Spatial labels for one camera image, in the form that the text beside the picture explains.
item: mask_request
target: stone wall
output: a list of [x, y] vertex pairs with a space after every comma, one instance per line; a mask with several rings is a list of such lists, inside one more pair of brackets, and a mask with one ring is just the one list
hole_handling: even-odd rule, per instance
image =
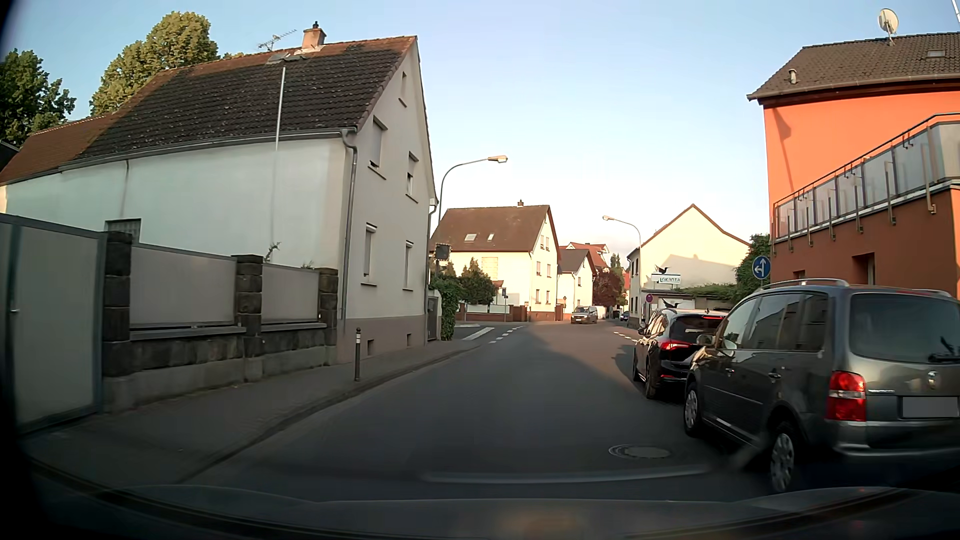
[[262, 325], [263, 257], [240, 255], [234, 256], [234, 326], [131, 331], [131, 240], [126, 233], [108, 233], [104, 411], [118, 412], [335, 361], [336, 269], [318, 270], [317, 322]]

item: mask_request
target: street lamp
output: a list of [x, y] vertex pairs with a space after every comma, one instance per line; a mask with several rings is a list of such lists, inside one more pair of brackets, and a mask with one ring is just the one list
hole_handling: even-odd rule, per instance
[[[631, 227], [634, 228], [634, 231], [636, 231], [636, 270], [635, 270], [635, 271], [636, 271], [636, 272], [639, 272], [639, 271], [640, 271], [640, 246], [643, 245], [643, 239], [640, 237], [640, 229], [638, 229], [638, 228], [636, 227], [636, 225], [634, 225], [633, 223], [630, 223], [630, 222], [627, 222], [627, 221], [623, 221], [622, 219], [617, 219], [617, 218], [615, 218], [615, 217], [611, 217], [611, 216], [608, 216], [608, 215], [603, 216], [603, 220], [604, 220], [604, 221], [618, 221], [618, 222], [620, 222], [620, 223], [622, 223], [622, 224], [624, 224], [624, 225], [629, 225], [629, 226], [631, 226]], [[639, 306], [636, 307], [636, 311], [637, 311], [637, 312], [640, 312]]]

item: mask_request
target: black car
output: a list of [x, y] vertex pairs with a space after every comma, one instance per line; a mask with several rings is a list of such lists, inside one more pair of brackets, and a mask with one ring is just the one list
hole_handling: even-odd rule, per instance
[[667, 384], [686, 381], [690, 357], [700, 349], [697, 336], [713, 334], [726, 313], [708, 309], [668, 307], [651, 316], [634, 346], [634, 380], [644, 384], [648, 399]]

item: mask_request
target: door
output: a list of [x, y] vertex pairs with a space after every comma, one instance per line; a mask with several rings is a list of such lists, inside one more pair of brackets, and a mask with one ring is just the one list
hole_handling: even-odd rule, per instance
[[437, 337], [437, 297], [430, 296], [426, 299], [426, 339], [431, 341]]
[[698, 373], [704, 391], [704, 415], [721, 427], [736, 433], [728, 418], [734, 416], [738, 398], [733, 392], [734, 365], [747, 341], [747, 334], [758, 300], [751, 299], [735, 307], [716, 333], [716, 343], [704, 350]]

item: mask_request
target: balcony railing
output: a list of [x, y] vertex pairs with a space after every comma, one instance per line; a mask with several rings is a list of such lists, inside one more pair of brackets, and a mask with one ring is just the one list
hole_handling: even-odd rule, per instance
[[777, 201], [775, 238], [844, 221], [865, 209], [890, 208], [897, 199], [958, 178], [960, 112], [940, 112]]

